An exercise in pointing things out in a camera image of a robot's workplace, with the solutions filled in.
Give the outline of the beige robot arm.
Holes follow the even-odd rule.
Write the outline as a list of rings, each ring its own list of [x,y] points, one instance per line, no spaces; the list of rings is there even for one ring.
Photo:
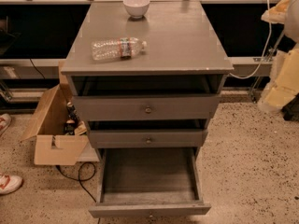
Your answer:
[[[265,11],[262,20],[283,24],[283,34],[295,42],[288,52],[277,51],[270,81],[258,101],[263,112],[278,112],[299,94],[299,0],[281,0]]]

